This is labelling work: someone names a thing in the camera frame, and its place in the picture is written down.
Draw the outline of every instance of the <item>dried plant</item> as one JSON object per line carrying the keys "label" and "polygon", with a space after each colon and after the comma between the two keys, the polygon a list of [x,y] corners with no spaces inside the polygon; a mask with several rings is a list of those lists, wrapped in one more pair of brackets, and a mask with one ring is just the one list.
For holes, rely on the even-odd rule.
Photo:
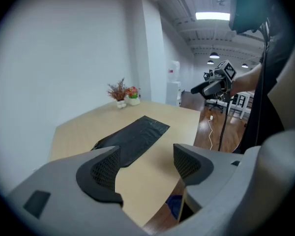
{"label": "dried plant", "polygon": [[127,87],[125,86],[123,81],[124,78],[118,81],[117,85],[108,84],[110,89],[107,90],[107,93],[111,98],[115,99],[116,101],[124,100],[124,98],[126,97]]}

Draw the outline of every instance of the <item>wooden floor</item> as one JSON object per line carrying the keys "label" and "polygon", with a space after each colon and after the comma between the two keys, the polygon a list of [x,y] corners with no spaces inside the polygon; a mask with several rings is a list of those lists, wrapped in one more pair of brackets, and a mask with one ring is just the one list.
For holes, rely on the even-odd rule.
{"label": "wooden floor", "polygon": [[[205,106],[205,99],[200,94],[191,94],[189,92],[185,92],[182,95],[181,107],[201,111],[198,131],[194,142],[194,146],[197,147],[210,149],[211,143],[208,136],[211,129],[207,121],[210,120],[211,115],[213,116],[213,120],[210,121],[210,125],[213,130],[210,137],[213,144],[212,150],[218,150],[220,134],[225,118],[225,108],[224,113],[221,113],[220,110],[210,111],[210,106]],[[245,130],[244,125],[247,123],[248,116],[245,114],[243,119],[239,119],[239,115],[240,113],[234,112],[233,109],[230,110],[221,147],[221,151],[223,152],[233,152],[241,140]],[[184,187],[183,181],[179,180],[171,195],[182,195]],[[143,229],[148,234],[154,235],[159,232],[166,231],[175,225],[177,225],[177,221],[171,215],[167,204],[164,204],[161,209],[144,225]]]}

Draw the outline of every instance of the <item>white cable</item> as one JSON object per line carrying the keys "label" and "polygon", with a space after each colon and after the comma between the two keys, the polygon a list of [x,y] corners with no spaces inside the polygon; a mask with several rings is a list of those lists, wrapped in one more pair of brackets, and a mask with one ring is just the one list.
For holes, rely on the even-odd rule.
{"label": "white cable", "polygon": [[212,147],[213,147],[213,144],[212,144],[212,140],[211,140],[210,135],[212,134],[213,130],[212,130],[212,128],[211,128],[211,125],[210,125],[209,121],[210,121],[210,120],[208,120],[207,122],[208,122],[208,125],[209,125],[210,129],[211,129],[211,133],[209,134],[208,138],[210,139],[210,142],[211,142],[211,148],[210,148],[210,150],[211,150]]}

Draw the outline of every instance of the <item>blue object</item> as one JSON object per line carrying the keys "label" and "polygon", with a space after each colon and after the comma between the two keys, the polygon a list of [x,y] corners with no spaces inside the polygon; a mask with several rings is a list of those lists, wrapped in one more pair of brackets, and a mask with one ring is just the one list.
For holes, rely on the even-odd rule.
{"label": "blue object", "polygon": [[178,217],[179,217],[181,202],[182,202],[182,195],[169,196],[169,198],[165,202],[168,205],[173,217],[176,220],[178,220]]}

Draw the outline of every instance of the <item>black plastic bag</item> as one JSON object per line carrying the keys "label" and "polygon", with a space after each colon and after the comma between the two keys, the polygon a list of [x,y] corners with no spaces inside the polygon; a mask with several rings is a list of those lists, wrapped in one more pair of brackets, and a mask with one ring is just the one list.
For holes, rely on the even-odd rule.
{"label": "black plastic bag", "polygon": [[93,149],[120,146],[120,166],[128,167],[169,128],[166,124],[143,116],[125,128],[103,138],[95,144]]}

